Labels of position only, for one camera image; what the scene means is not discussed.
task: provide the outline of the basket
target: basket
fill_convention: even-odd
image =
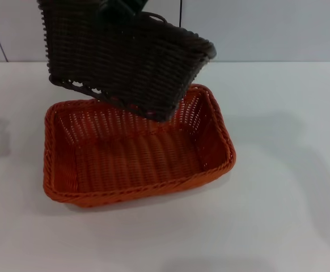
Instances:
[[[55,104],[45,117],[44,190],[80,207],[192,189],[235,159],[219,106],[201,85],[166,123],[95,99]]]
[[[168,121],[214,45],[161,16],[100,24],[99,0],[38,0],[49,80],[142,117]]]

